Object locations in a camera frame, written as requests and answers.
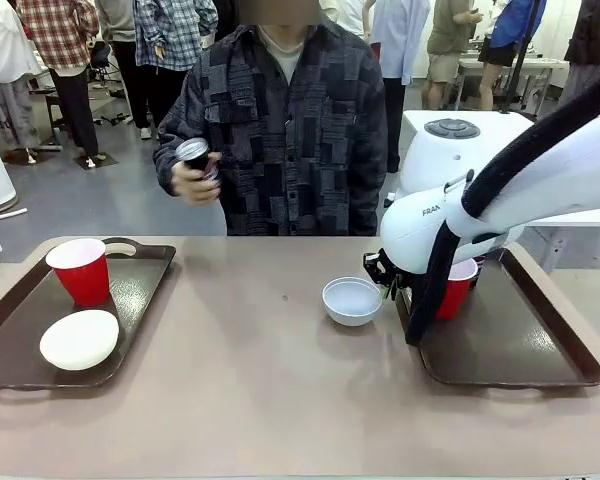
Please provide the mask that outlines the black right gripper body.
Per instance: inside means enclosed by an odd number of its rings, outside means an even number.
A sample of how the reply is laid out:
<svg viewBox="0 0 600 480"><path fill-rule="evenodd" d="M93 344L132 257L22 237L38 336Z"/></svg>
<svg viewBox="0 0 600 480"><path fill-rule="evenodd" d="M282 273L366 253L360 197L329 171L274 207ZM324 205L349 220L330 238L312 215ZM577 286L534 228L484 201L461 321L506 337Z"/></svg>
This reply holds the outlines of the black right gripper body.
<svg viewBox="0 0 600 480"><path fill-rule="evenodd" d="M379 283L391 283L401 275L401 270L395 267L383 249L376 253L364 253L363 268L367 275L375 277Z"/></svg>

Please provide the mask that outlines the person's right hand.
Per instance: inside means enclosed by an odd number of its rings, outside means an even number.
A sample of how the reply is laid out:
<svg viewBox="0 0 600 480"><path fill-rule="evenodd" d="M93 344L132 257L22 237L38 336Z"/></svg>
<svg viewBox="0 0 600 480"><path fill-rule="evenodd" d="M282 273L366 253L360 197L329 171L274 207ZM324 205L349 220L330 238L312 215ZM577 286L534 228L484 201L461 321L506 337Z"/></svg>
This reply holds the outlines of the person's right hand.
<svg viewBox="0 0 600 480"><path fill-rule="evenodd" d="M206 206L220 196L220 181L204 171L189 168L183 161L172 169L171 187L176 196L192 206Z"/></svg>

